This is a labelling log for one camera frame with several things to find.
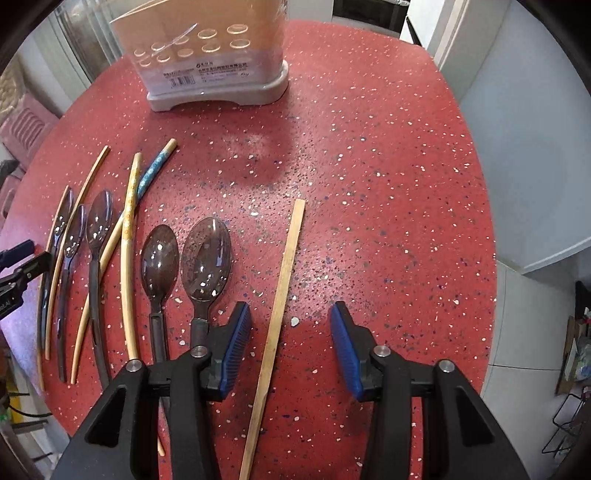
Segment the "gray plastic base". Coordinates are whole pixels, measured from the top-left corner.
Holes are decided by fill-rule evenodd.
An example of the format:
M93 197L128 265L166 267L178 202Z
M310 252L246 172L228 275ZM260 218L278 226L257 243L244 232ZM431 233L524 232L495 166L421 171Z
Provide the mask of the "gray plastic base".
M225 100L238 105L266 105L279 100L287 89L289 69L289 65L283 60L279 76L264 85L244 84L208 87L206 90L171 92L163 95L149 93L147 99L154 112L166 112L181 103L211 100Z

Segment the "spoon handle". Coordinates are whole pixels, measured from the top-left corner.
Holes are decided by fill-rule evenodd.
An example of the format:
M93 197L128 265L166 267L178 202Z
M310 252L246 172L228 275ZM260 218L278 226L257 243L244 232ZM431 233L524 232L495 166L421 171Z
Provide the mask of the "spoon handle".
M211 304L212 302L210 301L198 301L194 303L193 320L191 320L191 348L197 345L205 345L205 340L209 333L207 316Z
M103 390L109 385L111 376L105 356L105 338L102 322L100 321L99 305L99 268L100 262L96 259L90 261L88 275L88 294L90 297L90 321L92 322L92 349L95 353L95 363L99 371L100 386Z
M150 313L150 339L152 342L152 356L154 363L159 364L168 360L168 345L166 344L166 326L162 312Z
M51 280L53 279L53 271L56 267L56 259L57 259L57 247L60 243L60 236L55 236L51 249L49 253L51 254L51 266L49 271L43 276L42 286L41 286L41 317L40 317L40 327L41 327L41 345L45 345L45 329L47 323L47 308L49 306L49 289L51 288Z
M60 298L57 303L57 370L60 381L66 382L66 302L70 292L70 264L61 271Z
M150 313L150 341L152 343L152 358L155 364L168 360L168 343L166 342L166 324L164 314ZM170 397L160 398L160 403L166 416L166 423L170 425Z

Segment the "white wall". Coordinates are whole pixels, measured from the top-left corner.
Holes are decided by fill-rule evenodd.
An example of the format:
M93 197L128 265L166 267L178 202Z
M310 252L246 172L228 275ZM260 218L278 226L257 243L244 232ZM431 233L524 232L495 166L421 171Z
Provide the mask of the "white wall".
M517 1L460 107L484 171L498 258L524 273L591 245L591 96Z
M0 160L8 160L14 158L11 153L6 149L4 144L0 142Z
M18 49L25 81L35 97L52 113L62 116L72 104L43 58L34 33Z
M287 2L287 14L291 19L330 22L332 9L333 0L288 0Z
M410 18L417 37L425 49L435 32L444 3L445 0L412 0L408 6L407 17ZM400 40L413 42L406 22L400 32Z

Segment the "white door frame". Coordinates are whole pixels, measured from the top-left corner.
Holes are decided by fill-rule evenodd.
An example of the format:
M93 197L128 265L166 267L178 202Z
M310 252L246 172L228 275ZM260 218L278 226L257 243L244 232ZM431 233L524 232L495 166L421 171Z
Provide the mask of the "white door frame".
M458 103L484 63L510 2L511 0L454 0L438 44L430 43L429 49L433 48L430 53L435 64Z

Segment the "pink basket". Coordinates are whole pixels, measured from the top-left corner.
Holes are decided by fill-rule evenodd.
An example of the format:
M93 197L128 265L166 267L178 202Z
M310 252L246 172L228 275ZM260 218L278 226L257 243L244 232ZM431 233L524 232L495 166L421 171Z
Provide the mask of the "pink basket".
M58 117L26 93L0 127L0 140L26 170L58 121Z

